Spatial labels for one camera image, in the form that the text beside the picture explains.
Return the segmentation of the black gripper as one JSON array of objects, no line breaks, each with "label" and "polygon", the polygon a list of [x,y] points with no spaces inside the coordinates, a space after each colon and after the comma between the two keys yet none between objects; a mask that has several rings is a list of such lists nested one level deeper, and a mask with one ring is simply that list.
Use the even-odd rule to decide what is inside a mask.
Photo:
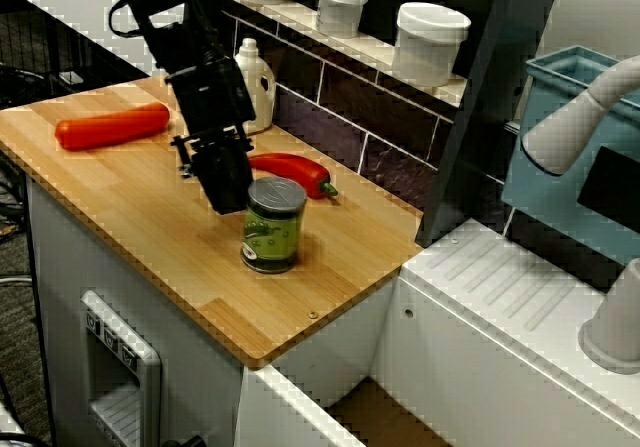
[{"label": "black gripper", "polygon": [[208,59],[166,77],[187,128],[175,136],[186,177],[197,176],[212,208],[226,215],[247,207],[253,181],[243,124],[255,118],[243,75],[230,58]]}]

